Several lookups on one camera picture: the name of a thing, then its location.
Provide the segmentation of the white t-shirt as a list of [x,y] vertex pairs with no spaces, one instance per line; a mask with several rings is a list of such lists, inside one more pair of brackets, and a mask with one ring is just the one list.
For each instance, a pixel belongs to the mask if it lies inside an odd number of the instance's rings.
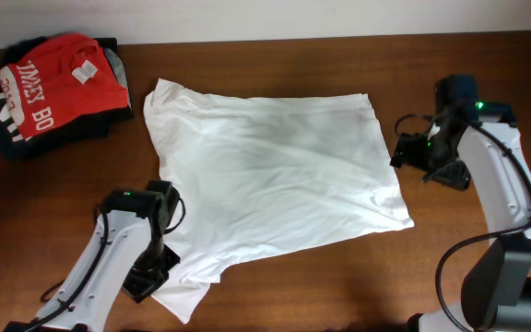
[[143,113],[183,199],[164,238],[181,261],[154,298],[183,323],[228,267],[414,224],[365,94],[237,98],[159,79]]

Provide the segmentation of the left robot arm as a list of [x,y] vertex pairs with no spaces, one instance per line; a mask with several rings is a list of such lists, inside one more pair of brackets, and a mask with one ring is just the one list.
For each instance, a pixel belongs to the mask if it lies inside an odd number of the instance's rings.
[[152,180],[142,191],[114,190],[96,207],[92,236],[67,278],[28,323],[6,331],[101,331],[120,291],[140,303],[161,287],[181,258],[163,237],[184,203],[172,183]]

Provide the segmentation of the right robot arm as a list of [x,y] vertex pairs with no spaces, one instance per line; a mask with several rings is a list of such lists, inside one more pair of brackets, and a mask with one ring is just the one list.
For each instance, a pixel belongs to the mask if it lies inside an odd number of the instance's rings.
[[[433,89],[435,113],[419,133],[398,132],[391,165],[423,171],[424,182],[464,191],[475,186],[488,231],[441,257],[434,284],[440,302],[415,314],[408,331],[531,331],[531,172],[510,105],[484,101],[471,75],[453,74]],[[490,246],[463,280],[458,302],[443,301],[446,261],[458,250]]]

